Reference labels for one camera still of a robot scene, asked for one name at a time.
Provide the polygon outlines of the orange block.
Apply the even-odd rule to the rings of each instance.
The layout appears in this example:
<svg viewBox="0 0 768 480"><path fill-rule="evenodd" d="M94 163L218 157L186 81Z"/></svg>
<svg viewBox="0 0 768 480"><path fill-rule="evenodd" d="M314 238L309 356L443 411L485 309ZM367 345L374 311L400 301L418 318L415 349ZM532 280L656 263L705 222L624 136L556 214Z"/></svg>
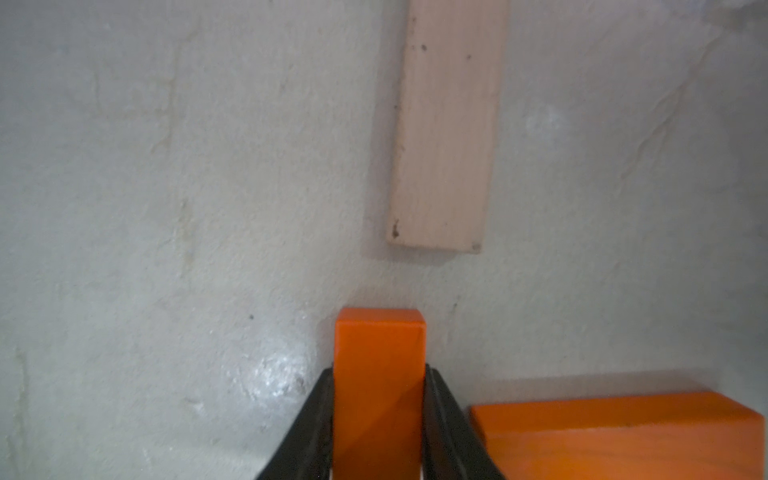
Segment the orange block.
<svg viewBox="0 0 768 480"><path fill-rule="evenodd" d="M716 392L475 405L508 479L761 479L765 420Z"/></svg>
<svg viewBox="0 0 768 480"><path fill-rule="evenodd" d="M419 479L426 322L345 307L334 336L334 479Z"/></svg>

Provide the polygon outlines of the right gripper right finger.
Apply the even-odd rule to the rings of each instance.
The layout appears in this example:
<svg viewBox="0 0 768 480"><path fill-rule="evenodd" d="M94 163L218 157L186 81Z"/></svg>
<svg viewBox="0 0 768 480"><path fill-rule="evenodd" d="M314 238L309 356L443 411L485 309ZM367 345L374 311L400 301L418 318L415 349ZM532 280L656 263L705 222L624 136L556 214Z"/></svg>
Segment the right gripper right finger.
<svg viewBox="0 0 768 480"><path fill-rule="evenodd" d="M422 408L424 479L497 479L493 463L440 372L425 367Z"/></svg>

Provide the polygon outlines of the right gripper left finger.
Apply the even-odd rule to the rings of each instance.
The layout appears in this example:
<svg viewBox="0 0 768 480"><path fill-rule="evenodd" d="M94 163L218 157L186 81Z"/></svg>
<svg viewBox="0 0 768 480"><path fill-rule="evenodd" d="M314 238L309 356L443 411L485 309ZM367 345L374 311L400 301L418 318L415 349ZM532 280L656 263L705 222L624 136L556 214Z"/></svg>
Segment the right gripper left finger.
<svg viewBox="0 0 768 480"><path fill-rule="evenodd" d="M257 480L331 477L334 381L324 369L284 439Z"/></svg>

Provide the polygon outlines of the natural wood building block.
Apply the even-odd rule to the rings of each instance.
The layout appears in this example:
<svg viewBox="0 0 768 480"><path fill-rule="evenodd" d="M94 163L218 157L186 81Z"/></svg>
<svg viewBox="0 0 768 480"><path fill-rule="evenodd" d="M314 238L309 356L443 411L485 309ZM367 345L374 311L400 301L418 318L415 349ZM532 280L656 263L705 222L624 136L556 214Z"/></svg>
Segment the natural wood building block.
<svg viewBox="0 0 768 480"><path fill-rule="evenodd" d="M386 238L477 254L484 242L507 1L412 1Z"/></svg>

